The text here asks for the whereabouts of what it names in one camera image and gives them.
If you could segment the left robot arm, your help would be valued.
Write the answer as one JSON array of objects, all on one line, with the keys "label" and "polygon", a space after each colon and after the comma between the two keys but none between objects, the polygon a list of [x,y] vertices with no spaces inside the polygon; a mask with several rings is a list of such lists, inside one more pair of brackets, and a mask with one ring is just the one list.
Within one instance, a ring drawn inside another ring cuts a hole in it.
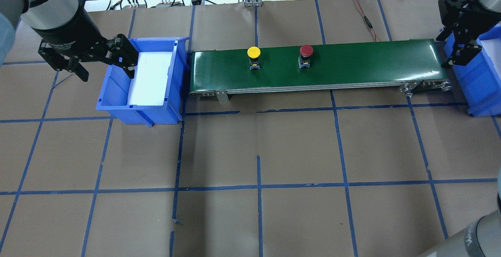
[{"label": "left robot arm", "polygon": [[102,36],[85,9],[88,0],[0,0],[1,62],[11,51],[15,32],[24,21],[41,37],[39,54],[55,71],[66,70],[87,82],[83,62],[102,62],[124,70],[133,79],[139,53],[123,35]]}]

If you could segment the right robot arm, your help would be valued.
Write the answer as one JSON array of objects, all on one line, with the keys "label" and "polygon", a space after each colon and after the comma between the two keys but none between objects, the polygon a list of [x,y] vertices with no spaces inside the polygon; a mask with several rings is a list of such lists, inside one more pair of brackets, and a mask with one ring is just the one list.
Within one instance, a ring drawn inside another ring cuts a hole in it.
[{"label": "right robot arm", "polygon": [[477,39],[501,20],[501,0],[438,0],[443,29],[437,41],[453,36],[452,52],[443,68],[467,65],[483,49]]}]

